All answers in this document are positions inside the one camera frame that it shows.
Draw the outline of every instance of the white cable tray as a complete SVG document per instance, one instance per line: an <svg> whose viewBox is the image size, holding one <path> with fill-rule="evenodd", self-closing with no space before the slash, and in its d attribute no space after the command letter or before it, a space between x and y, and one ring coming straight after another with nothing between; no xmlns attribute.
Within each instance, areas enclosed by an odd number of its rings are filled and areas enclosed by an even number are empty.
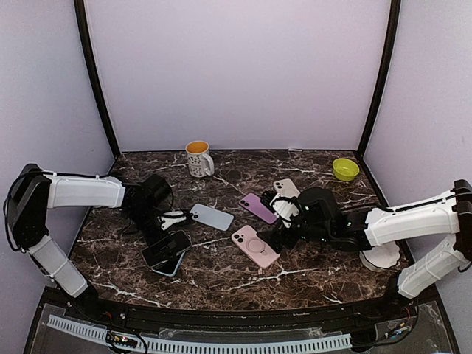
<svg viewBox="0 0 472 354"><path fill-rule="evenodd" d="M65 319L54 315L49 316L47 325L48 327L85 339L86 341L107 345L105 342L107 330L102 326L97 327L96 325L83 324L76 322L73 319ZM352 347L350 343L350 334L331 336L327 338L305 339L303 341L284 341L260 344L197 343L191 341L171 341L168 339L157 339L146 336L143 336L142 338L147 343L147 352L149 354L311 354L328 353L334 350L349 349ZM138 346L134 351L136 353L144 353L144 345L138 338L136 338L136 340L138 341ZM125 350L127 349L118 344L116 344L116 346Z"/></svg>

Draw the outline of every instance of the pink smartphone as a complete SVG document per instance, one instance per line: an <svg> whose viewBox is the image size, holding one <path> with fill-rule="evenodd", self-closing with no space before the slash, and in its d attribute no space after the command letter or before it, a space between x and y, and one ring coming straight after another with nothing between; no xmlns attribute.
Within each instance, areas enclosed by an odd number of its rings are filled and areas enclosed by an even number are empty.
<svg viewBox="0 0 472 354"><path fill-rule="evenodd" d="M269 267L280 257L280 254L275 253L267 243L262 241L257 236L256 230L249 225L237 230L231 236L231 239L241 251L246 253L261 268Z"/></svg>

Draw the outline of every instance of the white mug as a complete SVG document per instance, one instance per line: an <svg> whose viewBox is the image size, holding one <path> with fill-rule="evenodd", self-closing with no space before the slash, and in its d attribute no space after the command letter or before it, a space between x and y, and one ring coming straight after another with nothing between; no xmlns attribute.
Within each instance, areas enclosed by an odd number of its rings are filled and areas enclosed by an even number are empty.
<svg viewBox="0 0 472 354"><path fill-rule="evenodd" d="M215 164L209 155L207 142L191 142L185 147L190 175L194 177L211 176L215 173Z"/></svg>

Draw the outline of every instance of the mug handle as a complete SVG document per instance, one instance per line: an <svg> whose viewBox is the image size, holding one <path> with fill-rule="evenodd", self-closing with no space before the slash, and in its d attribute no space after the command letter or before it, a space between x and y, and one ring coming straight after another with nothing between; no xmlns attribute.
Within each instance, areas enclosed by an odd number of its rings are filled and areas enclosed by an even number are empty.
<svg viewBox="0 0 472 354"><path fill-rule="evenodd" d="M204 159L206 159L206 162L208 164L208 167L205 167L205 173L208 176L213 175L213 173L215 173L215 164L213 163L212 157L207 153L202 154L202 156Z"/></svg>

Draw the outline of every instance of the marble table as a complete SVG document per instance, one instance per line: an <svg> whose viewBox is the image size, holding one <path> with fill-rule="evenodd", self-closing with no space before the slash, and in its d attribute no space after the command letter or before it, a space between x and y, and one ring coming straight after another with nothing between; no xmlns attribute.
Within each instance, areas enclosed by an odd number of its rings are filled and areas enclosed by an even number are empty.
<svg viewBox="0 0 472 354"><path fill-rule="evenodd" d="M291 178L299 190L331 189L342 206L376 202L364 172L352 182L333 177L338 157L354 159L347 151L239 150L212 151L216 173L193 178L182 152L124 153L112 173L144 181L157 173L167 179L174 207L191 209L200 203L228 212L235 219L227 232L192 223L182 229L192 248L174 278L150 271L142 259L142 236L124 235L129 220L118 209L90 212L70 255L97 288L100 297L136 305L185 310L289 310L334 305L380 297L389 276L407 267L404 254L389 271L365 268L357 253L320 251L315 243L299 241L284 250L267 269L258 268L231 241L245 224L257 231L272 226L238 206L247 193L260 195L272 183Z"/></svg>

